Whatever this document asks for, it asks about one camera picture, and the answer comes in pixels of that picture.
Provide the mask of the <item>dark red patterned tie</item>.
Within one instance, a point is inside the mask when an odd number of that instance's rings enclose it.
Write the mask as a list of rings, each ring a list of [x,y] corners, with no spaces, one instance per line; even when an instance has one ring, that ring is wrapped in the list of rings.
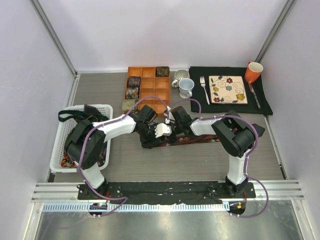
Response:
[[[195,123],[197,132],[193,132],[191,127],[191,136],[186,138],[180,138],[179,140],[170,140],[170,136],[161,136],[158,139],[161,140],[162,144],[159,147],[168,147],[168,146],[179,146],[179,145],[189,145],[189,144],[198,144],[198,143],[210,143],[210,142],[219,142],[220,136],[225,135],[226,131],[222,129],[218,133],[214,132],[214,129],[210,125],[207,129],[206,125],[202,126],[204,122],[199,121]],[[213,126],[220,126],[222,124],[226,125],[226,128],[229,128],[232,135],[235,137],[238,134],[242,133],[245,130],[248,130],[251,134],[254,134],[253,129],[257,132],[257,135],[261,137],[265,128],[258,124],[249,125],[246,122],[243,122],[239,119],[227,118],[220,119],[213,123]]]

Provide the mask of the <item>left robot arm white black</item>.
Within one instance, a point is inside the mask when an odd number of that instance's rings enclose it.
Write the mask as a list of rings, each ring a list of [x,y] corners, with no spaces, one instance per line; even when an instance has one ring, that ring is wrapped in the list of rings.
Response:
[[[123,114],[115,119],[107,119],[105,121],[107,125],[97,128],[91,133],[84,149],[80,173],[90,184],[89,194],[93,198],[100,200],[107,192],[108,183],[99,169],[98,161],[108,141],[120,135],[137,132],[143,148],[151,149],[159,145],[160,138],[157,138],[155,134],[156,125],[149,125],[156,116],[156,112],[145,105],[141,110],[131,112],[127,116]],[[87,134],[100,124],[100,122],[90,122],[84,119],[76,125],[71,135],[66,138],[64,151],[76,166],[79,165]]]

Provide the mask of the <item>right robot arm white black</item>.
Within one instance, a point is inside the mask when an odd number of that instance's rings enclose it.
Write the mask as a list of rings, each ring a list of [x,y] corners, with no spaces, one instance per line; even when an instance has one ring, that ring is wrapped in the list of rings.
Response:
[[[249,156],[259,142],[256,128],[233,110],[220,116],[194,119],[182,106],[169,112],[180,131],[192,136],[217,136],[229,154],[228,172],[225,177],[226,193],[233,198],[242,194],[249,181]]]

